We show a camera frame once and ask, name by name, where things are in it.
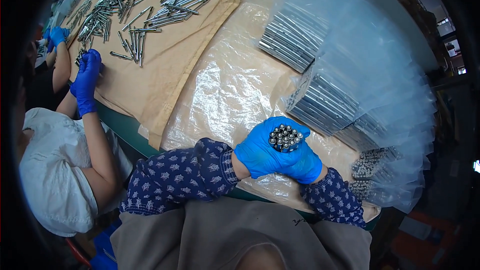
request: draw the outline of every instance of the white blouse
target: white blouse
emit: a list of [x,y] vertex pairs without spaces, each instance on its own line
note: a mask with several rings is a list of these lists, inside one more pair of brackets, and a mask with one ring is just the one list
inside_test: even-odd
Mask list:
[[[132,171],[132,163],[118,146],[117,138],[102,123],[117,161],[122,181]],[[92,189],[81,168],[92,167],[82,120],[44,108],[25,114],[23,129],[32,129],[20,161],[20,178],[30,209],[46,230],[73,237],[86,233],[100,214],[118,207],[126,191],[116,196],[103,211],[98,211]]]

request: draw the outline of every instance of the woman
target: woman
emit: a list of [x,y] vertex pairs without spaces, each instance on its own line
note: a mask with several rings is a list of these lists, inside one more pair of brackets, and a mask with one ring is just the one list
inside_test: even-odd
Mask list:
[[[301,142],[289,153],[268,143],[286,117],[256,125],[233,150],[209,138],[139,160],[110,241],[119,269],[368,269],[372,237],[339,173]],[[283,173],[323,219],[313,225],[280,204],[226,196],[246,177]]]
[[[17,152],[25,197],[35,218],[48,231],[72,237],[93,227],[94,219],[118,206],[122,182],[132,164],[113,132],[102,126],[94,91],[101,65],[91,49],[57,111],[34,108],[25,113],[25,88],[17,104]],[[25,72],[32,71],[25,63]],[[72,120],[78,107],[79,121]]]

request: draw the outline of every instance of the woven plastic sheet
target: woven plastic sheet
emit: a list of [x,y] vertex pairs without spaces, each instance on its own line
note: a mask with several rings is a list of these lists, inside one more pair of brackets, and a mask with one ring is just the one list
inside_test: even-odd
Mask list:
[[[255,47],[264,30],[273,0],[242,0],[201,55],[165,127],[165,150],[192,147],[203,137],[235,147],[258,123],[284,114],[282,97],[295,86],[298,74]],[[351,164],[358,153],[334,137],[312,131],[307,142],[323,163],[352,180]],[[313,213],[300,197],[298,183],[281,174],[242,180],[238,188],[300,211]],[[380,208],[363,203],[369,221]]]

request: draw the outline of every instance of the white shirt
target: white shirt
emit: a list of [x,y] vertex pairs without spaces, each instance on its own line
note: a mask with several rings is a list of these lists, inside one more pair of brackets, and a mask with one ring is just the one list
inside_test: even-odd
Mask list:
[[[132,171],[132,163],[111,129],[104,123],[102,126],[124,181]],[[98,211],[81,171],[92,167],[82,120],[34,108],[25,114],[23,129],[32,129],[34,134],[20,161],[21,183],[32,213],[46,230],[61,237],[86,233],[97,216],[118,207],[126,196],[125,190],[108,208]]]

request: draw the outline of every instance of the navy patterned sleeve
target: navy patterned sleeve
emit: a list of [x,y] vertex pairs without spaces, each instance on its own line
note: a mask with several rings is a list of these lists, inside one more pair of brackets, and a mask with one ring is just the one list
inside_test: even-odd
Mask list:
[[212,201],[239,182],[232,148],[209,138],[193,148],[173,149],[137,161],[121,212],[153,215],[171,211],[187,200]]
[[322,219],[365,228],[362,204],[334,168],[318,183],[301,184],[300,194]]

